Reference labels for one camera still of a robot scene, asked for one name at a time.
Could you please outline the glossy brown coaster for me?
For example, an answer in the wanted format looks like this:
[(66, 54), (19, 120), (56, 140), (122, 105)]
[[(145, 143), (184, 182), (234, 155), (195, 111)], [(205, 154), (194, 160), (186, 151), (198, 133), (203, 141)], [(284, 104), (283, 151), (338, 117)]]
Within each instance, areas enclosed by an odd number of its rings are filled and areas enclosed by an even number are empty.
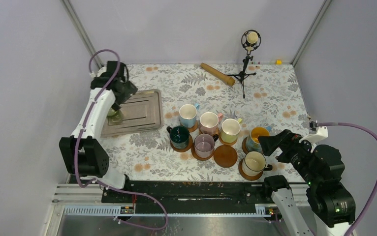
[(180, 152), (180, 153), (182, 153), (182, 152), (186, 152), (186, 151), (188, 151), (189, 149), (191, 149), (192, 146), (193, 146), (193, 137), (192, 137), (192, 136), (189, 137), (188, 145), (187, 145), (184, 149), (178, 149), (178, 148), (174, 147), (174, 145), (173, 145), (173, 143), (172, 143), (171, 141), (170, 141), (170, 146), (171, 146), (172, 149), (173, 149), (174, 151), (176, 151), (176, 152)]

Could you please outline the dark scuffed brown coaster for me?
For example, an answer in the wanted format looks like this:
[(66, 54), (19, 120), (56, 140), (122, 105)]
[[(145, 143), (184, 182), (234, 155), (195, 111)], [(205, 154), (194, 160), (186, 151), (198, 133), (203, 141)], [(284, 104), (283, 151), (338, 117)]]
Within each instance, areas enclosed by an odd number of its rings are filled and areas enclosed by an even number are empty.
[(248, 154), (251, 151), (257, 151), (259, 147), (259, 143), (256, 143), (254, 140), (250, 139), (249, 137), (244, 138), (242, 142), (242, 150), (245, 154)]

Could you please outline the blue mug orange inside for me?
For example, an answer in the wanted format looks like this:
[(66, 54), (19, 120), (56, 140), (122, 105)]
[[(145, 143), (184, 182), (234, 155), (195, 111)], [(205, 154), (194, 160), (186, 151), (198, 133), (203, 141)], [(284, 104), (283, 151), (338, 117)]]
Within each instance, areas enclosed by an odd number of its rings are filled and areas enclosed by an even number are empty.
[(245, 142), (245, 148), (247, 152), (256, 151), (263, 153), (261, 144), (258, 140), (261, 136), (270, 136), (270, 131), (272, 130), (272, 127), (255, 127), (250, 134), (247, 136), (246, 142)]

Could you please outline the yellow-green mug white inside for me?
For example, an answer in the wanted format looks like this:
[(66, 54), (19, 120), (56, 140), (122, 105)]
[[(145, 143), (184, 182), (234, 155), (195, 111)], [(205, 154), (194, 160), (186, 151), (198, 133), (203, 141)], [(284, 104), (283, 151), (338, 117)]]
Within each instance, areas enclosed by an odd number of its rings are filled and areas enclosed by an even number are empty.
[(227, 118), (221, 124), (220, 139), (223, 143), (233, 145), (241, 131), (242, 119)]

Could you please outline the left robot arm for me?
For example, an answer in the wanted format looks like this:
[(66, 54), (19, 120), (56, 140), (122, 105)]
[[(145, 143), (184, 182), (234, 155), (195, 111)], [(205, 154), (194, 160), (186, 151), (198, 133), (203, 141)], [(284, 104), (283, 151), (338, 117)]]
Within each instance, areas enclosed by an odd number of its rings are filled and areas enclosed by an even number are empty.
[(99, 143), (110, 111), (119, 112), (121, 105), (136, 94), (137, 87), (129, 81), (127, 66), (108, 61), (91, 81), (90, 97), (79, 124), (68, 137), (62, 137), (59, 148), (66, 170), (81, 178), (83, 185), (97, 182), (114, 189), (120, 202), (132, 197), (126, 176), (109, 165), (109, 155)]

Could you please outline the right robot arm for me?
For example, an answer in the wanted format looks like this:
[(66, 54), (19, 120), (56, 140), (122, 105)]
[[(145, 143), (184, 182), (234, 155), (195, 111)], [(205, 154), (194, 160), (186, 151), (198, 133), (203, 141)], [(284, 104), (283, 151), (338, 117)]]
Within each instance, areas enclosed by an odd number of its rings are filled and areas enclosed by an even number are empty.
[[(355, 220), (355, 201), (341, 184), (345, 165), (338, 149), (313, 143), (328, 137), (326, 126), (316, 128), (314, 134), (301, 136), (288, 129), (275, 136), (259, 136), (265, 156), (281, 149), (277, 161), (290, 163), (308, 185), (306, 196), (312, 211), (329, 228)], [(281, 175), (264, 179), (261, 195), (275, 203), (292, 236), (309, 236), (311, 230), (294, 202), (292, 189)]]

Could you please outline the woven rattan coaster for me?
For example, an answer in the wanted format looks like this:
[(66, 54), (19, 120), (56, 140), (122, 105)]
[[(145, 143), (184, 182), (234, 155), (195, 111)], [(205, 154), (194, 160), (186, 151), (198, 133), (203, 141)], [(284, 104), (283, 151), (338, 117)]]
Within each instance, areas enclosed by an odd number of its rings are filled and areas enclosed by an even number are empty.
[(214, 135), (219, 134), (219, 128), (217, 126), (214, 126), (214, 127), (201, 126), (199, 128), (199, 133), (200, 134), (209, 134), (211, 136), (214, 136)]

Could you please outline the beige mug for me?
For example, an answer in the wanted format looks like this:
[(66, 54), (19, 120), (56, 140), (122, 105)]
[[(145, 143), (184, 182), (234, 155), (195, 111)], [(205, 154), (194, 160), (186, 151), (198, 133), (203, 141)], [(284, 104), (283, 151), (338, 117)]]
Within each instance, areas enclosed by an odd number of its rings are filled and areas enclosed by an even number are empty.
[(248, 177), (256, 177), (264, 171), (271, 171), (273, 166), (259, 152), (249, 152), (241, 162), (241, 171)]

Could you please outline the light cork coaster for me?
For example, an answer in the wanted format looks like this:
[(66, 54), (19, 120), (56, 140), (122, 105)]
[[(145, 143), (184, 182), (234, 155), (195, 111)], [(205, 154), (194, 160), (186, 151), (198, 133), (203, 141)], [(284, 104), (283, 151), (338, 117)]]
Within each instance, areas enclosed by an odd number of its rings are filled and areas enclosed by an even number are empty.
[(220, 141), (223, 145), (232, 146), (232, 145), (234, 145), (234, 144), (237, 143), (238, 138), (236, 138), (233, 142), (228, 143), (228, 142), (225, 142), (225, 141), (219, 136), (219, 141)]
[(197, 129), (198, 129), (198, 126), (199, 126), (199, 122), (196, 121), (193, 127), (186, 127), (186, 128), (187, 128), (188, 131), (191, 133), (191, 132), (194, 132), (195, 130), (197, 130)]

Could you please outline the light green mug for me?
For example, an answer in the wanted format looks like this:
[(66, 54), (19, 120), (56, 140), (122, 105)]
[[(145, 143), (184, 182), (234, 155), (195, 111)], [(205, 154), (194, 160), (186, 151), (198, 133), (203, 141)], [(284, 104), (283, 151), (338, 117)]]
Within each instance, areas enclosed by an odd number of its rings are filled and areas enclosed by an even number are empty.
[(123, 122), (124, 115), (120, 109), (114, 110), (113, 108), (110, 108), (107, 113), (107, 124), (109, 126), (112, 125), (119, 125)]

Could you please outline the light blue mug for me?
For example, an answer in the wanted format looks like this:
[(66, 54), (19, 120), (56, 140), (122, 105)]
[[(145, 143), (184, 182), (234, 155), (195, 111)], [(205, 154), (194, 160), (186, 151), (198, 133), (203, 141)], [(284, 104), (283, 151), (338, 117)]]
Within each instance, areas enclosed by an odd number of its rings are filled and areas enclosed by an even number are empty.
[(192, 128), (197, 122), (197, 113), (200, 108), (198, 103), (185, 104), (179, 109), (180, 124), (186, 128)]

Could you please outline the pink mug white inside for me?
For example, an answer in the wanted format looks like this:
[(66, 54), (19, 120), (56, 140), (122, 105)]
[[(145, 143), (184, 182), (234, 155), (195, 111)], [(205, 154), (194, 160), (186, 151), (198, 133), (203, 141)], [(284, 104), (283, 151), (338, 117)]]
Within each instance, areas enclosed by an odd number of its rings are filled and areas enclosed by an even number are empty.
[(214, 127), (217, 126), (219, 122), (223, 119), (222, 113), (213, 113), (213, 112), (205, 112), (200, 117), (200, 127), (206, 126), (206, 127)]

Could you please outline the mauve purple mug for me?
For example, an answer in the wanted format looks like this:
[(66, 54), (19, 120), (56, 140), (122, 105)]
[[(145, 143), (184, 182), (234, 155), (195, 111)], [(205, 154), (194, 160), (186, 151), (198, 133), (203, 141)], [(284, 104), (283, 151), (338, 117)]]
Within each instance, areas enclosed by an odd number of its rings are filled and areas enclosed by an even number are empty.
[(215, 150), (215, 144), (217, 139), (219, 138), (218, 135), (211, 136), (209, 134), (199, 134), (196, 136), (194, 140), (194, 146), (196, 148), (196, 153), (200, 157), (207, 157), (210, 155), (212, 150)]

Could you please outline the dark green mug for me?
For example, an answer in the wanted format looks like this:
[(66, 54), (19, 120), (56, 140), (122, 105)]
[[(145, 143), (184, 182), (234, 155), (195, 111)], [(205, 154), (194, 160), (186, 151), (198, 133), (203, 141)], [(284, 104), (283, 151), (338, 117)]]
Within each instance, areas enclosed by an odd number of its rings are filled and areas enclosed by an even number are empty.
[(191, 135), (186, 127), (181, 125), (175, 127), (168, 126), (166, 130), (174, 148), (185, 149), (189, 145)]

